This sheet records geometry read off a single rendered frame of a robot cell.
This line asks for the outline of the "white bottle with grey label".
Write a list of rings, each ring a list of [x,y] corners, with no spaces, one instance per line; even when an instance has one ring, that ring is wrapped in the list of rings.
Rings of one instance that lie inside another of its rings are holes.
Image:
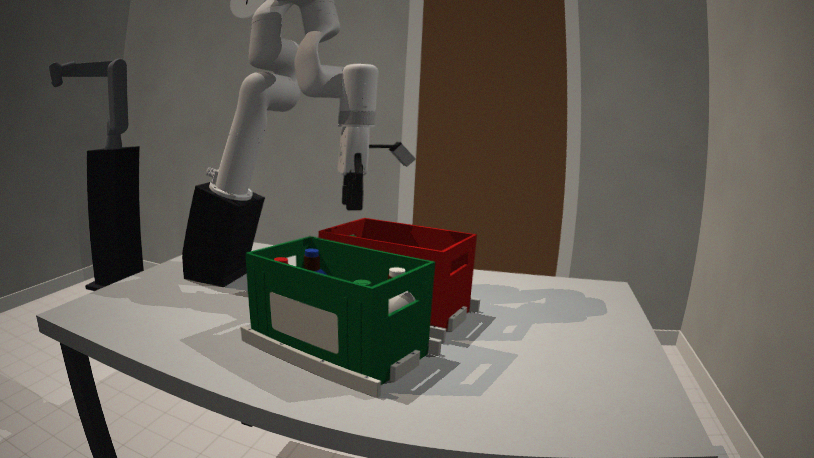
[[[403,273],[405,273],[405,269],[403,269],[403,268],[390,268],[389,269],[389,274],[388,274],[388,279],[394,278],[394,277],[396,277],[398,275],[401,275]],[[399,308],[401,308],[401,307],[403,307],[403,306],[405,306],[405,305],[407,305],[407,304],[409,304],[409,303],[411,303],[411,302],[413,302],[415,300],[416,299],[414,298],[414,296],[409,291],[401,293],[401,294],[389,299],[389,311],[388,312],[390,314],[390,313],[396,311],[397,309],[399,309]]]

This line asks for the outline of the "green plastic crate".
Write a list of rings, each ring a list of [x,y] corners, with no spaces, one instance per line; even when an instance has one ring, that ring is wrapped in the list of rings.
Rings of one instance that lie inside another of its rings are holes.
[[[327,275],[303,269],[306,249],[319,250]],[[295,255],[297,267],[274,260]],[[388,280],[390,268],[405,273]],[[391,365],[428,354],[434,273],[434,261],[312,236],[277,244],[251,286],[251,329],[382,385]],[[406,291],[416,300],[388,315]]]

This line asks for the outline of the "red plastic crate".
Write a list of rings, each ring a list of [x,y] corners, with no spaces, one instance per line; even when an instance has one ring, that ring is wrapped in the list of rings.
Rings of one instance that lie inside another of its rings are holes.
[[[453,314],[470,309],[476,239],[477,234],[362,218],[345,223],[332,241],[436,262],[430,325],[447,331]]]

